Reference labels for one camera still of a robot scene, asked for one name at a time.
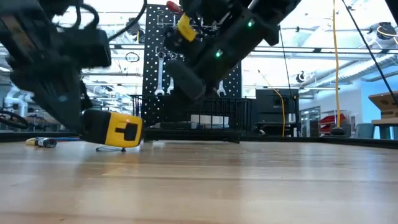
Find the wrench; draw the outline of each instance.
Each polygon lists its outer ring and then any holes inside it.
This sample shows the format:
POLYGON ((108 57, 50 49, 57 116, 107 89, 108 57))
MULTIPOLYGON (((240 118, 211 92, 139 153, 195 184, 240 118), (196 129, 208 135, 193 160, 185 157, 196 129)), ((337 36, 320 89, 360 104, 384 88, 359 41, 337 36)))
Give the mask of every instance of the wrench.
POLYGON ((158 67, 158 71, 157 71, 157 88, 155 91, 155 95, 164 96, 162 82, 163 82, 163 62, 164 62, 164 57, 166 56, 166 54, 163 52, 159 52, 157 54, 157 56, 159 58, 159 67, 158 67))
POLYGON ((226 93, 225 93, 225 89, 224 89, 224 85, 223 85, 223 81, 222 81, 222 80, 220 81, 220 84, 219 84, 219 86, 218 86, 217 95, 218 95, 219 97, 226 96, 226 93))
MULTIPOLYGON (((171 60, 175 60, 177 58, 177 54, 171 53, 170 58, 171 58, 171 60)), ((174 90, 174 80, 173 80, 173 77, 170 76, 170 85, 167 88, 167 93, 171 95, 173 90, 174 90)))

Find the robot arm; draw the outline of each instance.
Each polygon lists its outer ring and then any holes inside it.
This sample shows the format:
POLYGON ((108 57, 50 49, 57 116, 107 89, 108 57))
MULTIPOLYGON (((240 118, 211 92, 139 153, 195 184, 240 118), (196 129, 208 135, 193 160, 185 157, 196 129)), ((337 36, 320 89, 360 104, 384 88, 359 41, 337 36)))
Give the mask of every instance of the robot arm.
POLYGON ((10 79, 69 129, 81 128, 82 68, 108 67, 111 53, 106 32, 96 28, 98 14, 82 0, 0 0, 0 42, 8 49, 10 79), (95 15, 84 29, 61 32, 51 19, 69 6, 85 8, 95 15))
POLYGON ((246 57, 263 39, 269 45, 279 42, 279 23, 300 0, 182 0, 183 14, 177 28, 165 31, 165 46, 184 54, 185 61, 170 61, 165 69, 173 77, 174 95, 192 104, 208 95, 229 71, 246 57), (213 33, 199 24, 217 24, 213 33), (190 26, 193 19, 198 31, 190 26))

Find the white wall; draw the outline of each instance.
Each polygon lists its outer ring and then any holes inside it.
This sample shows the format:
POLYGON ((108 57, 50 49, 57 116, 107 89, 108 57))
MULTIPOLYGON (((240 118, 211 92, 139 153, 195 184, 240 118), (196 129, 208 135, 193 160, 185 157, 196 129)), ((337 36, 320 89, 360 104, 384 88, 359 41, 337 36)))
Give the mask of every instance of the white wall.
MULTIPOLYGON (((387 78, 388 83, 392 91, 398 91, 398 76, 387 78)), ((361 85, 362 91, 362 112, 363 112, 363 122, 372 123, 374 119, 381 119, 381 114, 379 108, 369 100, 369 95, 375 95, 379 93, 387 93, 388 89, 383 80, 376 82, 363 82, 361 85)), ((376 128, 374 133, 374 138, 380 138, 379 129, 376 128)))
MULTIPOLYGON (((393 91, 398 91, 398 75, 387 78, 393 91)), ((369 95, 386 93, 388 89, 383 80, 376 82, 355 81, 353 85, 340 86, 340 109, 348 110, 350 116, 356 115, 356 124, 372 123, 374 119, 380 119, 379 108, 369 100, 369 95)), ((300 100, 300 110, 320 106, 321 112, 336 109, 334 91, 321 91, 315 95, 314 100, 300 100)), ((374 138, 379 139, 378 128, 375 130, 374 138)))
MULTIPOLYGON (((356 116, 356 123, 362 123, 361 82, 352 85, 341 85, 339 91, 340 109, 349 111, 350 116, 356 116)), ((300 100, 300 110, 320 106, 321 112, 336 109, 334 91, 320 91, 313 100, 300 100)))

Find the black pegboard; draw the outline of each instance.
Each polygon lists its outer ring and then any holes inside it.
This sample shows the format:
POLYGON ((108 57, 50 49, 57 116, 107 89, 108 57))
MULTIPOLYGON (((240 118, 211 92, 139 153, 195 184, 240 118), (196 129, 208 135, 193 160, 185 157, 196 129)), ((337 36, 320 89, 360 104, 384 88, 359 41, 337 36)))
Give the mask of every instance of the black pegboard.
MULTIPOLYGON (((164 5, 149 4, 146 17, 146 39, 144 50, 144 73, 142 83, 143 95, 155 95, 159 77, 159 52, 165 53, 163 66, 174 56, 176 60, 183 60, 183 55, 177 55, 163 47, 164 29, 177 23, 178 15, 168 10, 164 5)), ((164 69, 162 72, 162 91, 168 95, 170 75, 164 69)), ((239 62, 223 80, 226 97, 240 98, 242 96, 242 73, 239 62)), ((161 121, 164 103, 162 97, 148 97, 142 101, 142 117, 146 126, 161 121)))

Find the wooden tabletop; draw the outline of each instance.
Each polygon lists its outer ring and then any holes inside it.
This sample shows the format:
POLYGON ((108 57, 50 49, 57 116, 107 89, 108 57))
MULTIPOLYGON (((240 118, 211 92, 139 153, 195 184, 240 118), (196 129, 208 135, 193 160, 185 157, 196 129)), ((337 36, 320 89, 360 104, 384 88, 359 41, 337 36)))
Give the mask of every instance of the wooden tabletop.
POLYGON ((385 119, 372 120, 372 124, 376 126, 381 126, 381 125, 395 126, 398 125, 398 118, 385 118, 385 119))
POLYGON ((397 223, 398 151, 331 144, 0 144, 0 223, 397 223))

